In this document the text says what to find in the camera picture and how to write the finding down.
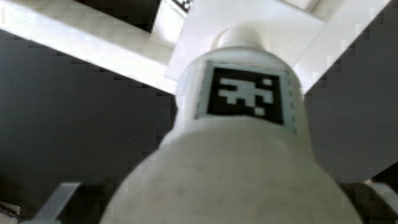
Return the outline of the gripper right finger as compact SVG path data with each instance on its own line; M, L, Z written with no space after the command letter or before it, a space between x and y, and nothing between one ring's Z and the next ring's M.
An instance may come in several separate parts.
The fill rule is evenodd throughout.
M398 224L398 193L382 182L365 181L365 221L366 224Z

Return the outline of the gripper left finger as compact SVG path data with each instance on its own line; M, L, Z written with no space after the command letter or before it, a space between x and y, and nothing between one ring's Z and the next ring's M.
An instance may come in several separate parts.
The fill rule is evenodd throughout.
M59 216L80 185L80 182L63 182L59 184L40 212L34 218L25 221L24 224L63 224Z

